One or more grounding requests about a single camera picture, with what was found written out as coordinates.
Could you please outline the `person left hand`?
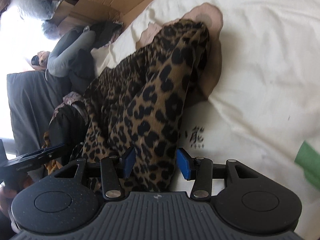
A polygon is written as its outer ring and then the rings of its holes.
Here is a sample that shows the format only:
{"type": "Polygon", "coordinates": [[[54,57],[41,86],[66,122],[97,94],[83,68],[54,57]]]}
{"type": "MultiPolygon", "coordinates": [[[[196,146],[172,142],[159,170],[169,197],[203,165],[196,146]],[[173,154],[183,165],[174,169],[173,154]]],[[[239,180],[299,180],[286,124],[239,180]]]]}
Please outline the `person left hand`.
{"type": "MultiPolygon", "coordinates": [[[[26,180],[22,183],[22,188],[25,189],[32,185],[34,181],[30,176],[27,176],[26,180]]],[[[6,186],[1,186],[1,212],[5,217],[9,218],[9,207],[11,206],[12,200],[17,195],[17,191],[9,189],[6,186]]]]}

